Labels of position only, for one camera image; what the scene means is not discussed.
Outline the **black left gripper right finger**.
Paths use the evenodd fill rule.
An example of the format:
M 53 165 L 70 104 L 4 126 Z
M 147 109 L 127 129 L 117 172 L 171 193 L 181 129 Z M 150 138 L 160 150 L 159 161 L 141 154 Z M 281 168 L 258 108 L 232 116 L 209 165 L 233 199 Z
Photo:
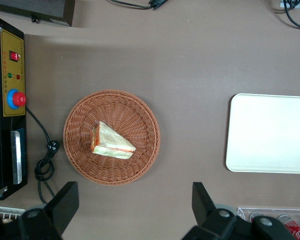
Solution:
M 252 226 L 230 210 L 217 208 L 201 182 L 192 184 L 192 211 L 197 225 L 184 240 L 254 240 Z

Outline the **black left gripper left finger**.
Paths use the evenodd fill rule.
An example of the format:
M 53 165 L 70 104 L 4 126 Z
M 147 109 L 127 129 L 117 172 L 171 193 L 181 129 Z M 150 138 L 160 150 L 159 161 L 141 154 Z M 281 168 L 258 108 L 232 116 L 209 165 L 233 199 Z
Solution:
M 76 181 L 67 182 L 43 207 L 31 208 L 18 220 L 23 240 L 61 240 L 64 231 L 79 208 Z

